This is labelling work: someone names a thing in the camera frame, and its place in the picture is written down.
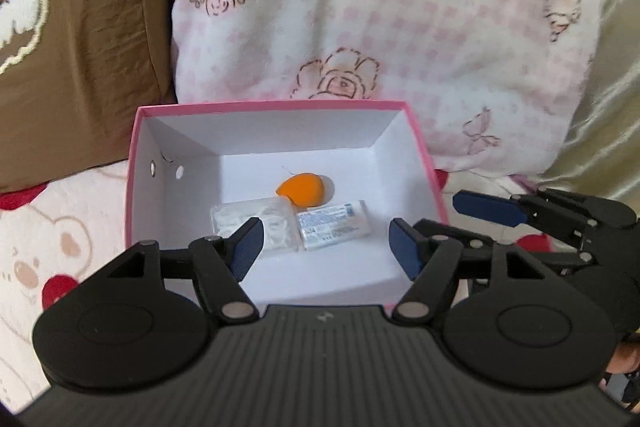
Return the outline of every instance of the plastic packet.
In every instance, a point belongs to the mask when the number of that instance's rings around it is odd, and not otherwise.
[[[262,251],[300,249],[302,240],[293,206],[280,196],[214,206],[211,209],[213,232],[229,237],[250,217],[259,217],[264,225]]]
[[[371,232],[362,201],[300,212],[298,224],[302,243],[307,250],[328,247]]]

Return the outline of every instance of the brown pillow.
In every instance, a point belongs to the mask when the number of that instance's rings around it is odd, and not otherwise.
[[[169,0],[0,0],[0,192],[127,156],[175,102]]]

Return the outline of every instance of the box rim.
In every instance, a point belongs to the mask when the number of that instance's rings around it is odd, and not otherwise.
[[[140,137],[140,128],[145,118],[159,116],[194,116],[198,114],[226,113],[226,112],[256,112],[256,111],[283,111],[283,110],[397,110],[405,113],[414,141],[420,153],[422,167],[429,181],[431,192],[434,196],[436,208],[440,214],[440,220],[449,224],[447,207],[442,197],[442,190],[436,176],[433,159],[427,150],[427,146],[420,128],[420,123],[408,102],[404,100],[266,100],[251,102],[201,102],[179,103],[171,105],[143,105],[136,111],[136,118],[131,133],[129,145],[129,165],[127,167],[127,186],[125,198],[125,222],[124,235],[125,247],[132,247],[131,217],[133,209],[133,179],[136,165],[136,150]]]

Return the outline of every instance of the finger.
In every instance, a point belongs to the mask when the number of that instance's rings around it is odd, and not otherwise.
[[[631,373],[640,367],[640,344],[621,343],[616,348],[607,373]]]

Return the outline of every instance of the clear plastic bag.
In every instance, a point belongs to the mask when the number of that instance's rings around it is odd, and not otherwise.
[[[229,237],[250,217],[259,217],[264,225],[262,251],[297,251],[302,246],[293,206],[284,197],[223,203],[211,209],[213,232]]]

